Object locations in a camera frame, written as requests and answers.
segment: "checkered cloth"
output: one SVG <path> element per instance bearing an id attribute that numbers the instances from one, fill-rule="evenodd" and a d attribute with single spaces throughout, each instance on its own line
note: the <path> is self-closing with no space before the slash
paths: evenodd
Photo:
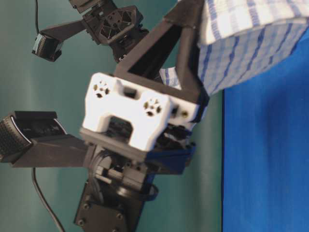
<path id="1" fill-rule="evenodd" d="M 294 51 L 309 27 L 309 0 L 206 0 L 198 75 L 209 95 L 246 81 Z M 161 69 L 180 88 L 175 68 Z"/>

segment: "bolt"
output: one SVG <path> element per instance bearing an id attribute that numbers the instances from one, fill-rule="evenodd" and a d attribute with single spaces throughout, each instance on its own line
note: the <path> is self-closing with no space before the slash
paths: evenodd
<path id="1" fill-rule="evenodd" d="M 123 218 L 123 216 L 122 216 L 122 214 L 117 214 L 117 218 L 119 219 L 119 220 L 121 220 L 122 218 Z"/>
<path id="2" fill-rule="evenodd" d="M 77 222 L 77 225 L 79 225 L 79 226 L 84 226 L 84 225 L 85 225 L 85 220 L 80 219 L 80 220 Z"/>
<path id="3" fill-rule="evenodd" d="M 90 205 L 89 205 L 89 204 L 87 204 L 87 203 L 85 203 L 85 204 L 83 205 L 83 209 L 85 209 L 85 210 L 90 209 Z"/>
<path id="4" fill-rule="evenodd" d="M 91 199 L 91 196 L 90 195 L 87 195 L 86 197 L 85 197 L 85 200 L 86 201 L 89 201 Z"/>

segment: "black cable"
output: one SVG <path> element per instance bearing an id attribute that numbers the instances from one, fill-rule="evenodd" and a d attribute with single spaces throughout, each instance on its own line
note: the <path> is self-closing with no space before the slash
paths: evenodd
<path id="1" fill-rule="evenodd" d="M 47 209 L 49 214 L 52 216 L 52 219 L 54 220 L 59 231 L 65 232 L 61 222 L 59 221 L 59 219 L 57 218 L 57 216 L 55 215 L 55 213 L 53 212 L 53 210 L 51 209 L 51 207 L 49 206 L 49 204 L 47 203 L 46 199 L 44 198 L 44 196 L 42 194 L 42 191 L 41 191 L 41 189 L 38 185 L 38 182 L 37 182 L 37 177 L 36 177 L 36 174 L 35 174 L 35 168 L 32 168 L 32 182 L 33 182 L 33 185 L 35 187 L 35 190 L 37 191 L 37 193 L 40 197 L 40 200 L 42 201 L 43 205 L 45 206 L 45 208 Z"/>
<path id="2" fill-rule="evenodd" d="M 37 30 L 37 34 L 39 34 L 40 30 L 38 24 L 38 0 L 35 0 L 35 29 Z"/>

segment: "teal wall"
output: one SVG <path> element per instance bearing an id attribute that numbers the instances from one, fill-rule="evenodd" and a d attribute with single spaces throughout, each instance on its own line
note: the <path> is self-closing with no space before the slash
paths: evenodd
<path id="1" fill-rule="evenodd" d="M 115 0 L 118 7 L 137 5 L 151 29 L 175 4 L 174 0 Z M 43 29 L 80 19 L 67 0 L 39 0 Z M 111 49 L 96 45 L 82 32 L 63 46 L 51 63 L 31 54 L 36 32 L 34 1 L 2 1 L 0 7 L 0 117 L 13 110 L 56 111 L 68 133 L 79 137 L 84 96 L 95 72 L 112 73 Z M 174 64 L 175 52 L 166 65 Z M 146 204 L 138 232 L 217 232 L 221 228 L 222 95 L 211 99 L 206 118 L 196 126 L 198 149 L 182 176 L 158 176 L 156 201 Z M 0 231 L 55 232 L 31 182 L 30 169 L 0 164 Z M 72 222 L 87 172 L 84 169 L 38 169 L 38 182 L 67 232 L 82 231 Z"/>

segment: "blue surface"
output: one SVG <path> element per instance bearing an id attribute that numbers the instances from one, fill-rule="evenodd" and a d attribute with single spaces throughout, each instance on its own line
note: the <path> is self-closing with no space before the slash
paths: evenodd
<path id="1" fill-rule="evenodd" d="M 308 38 L 225 91 L 224 232 L 309 231 Z"/>

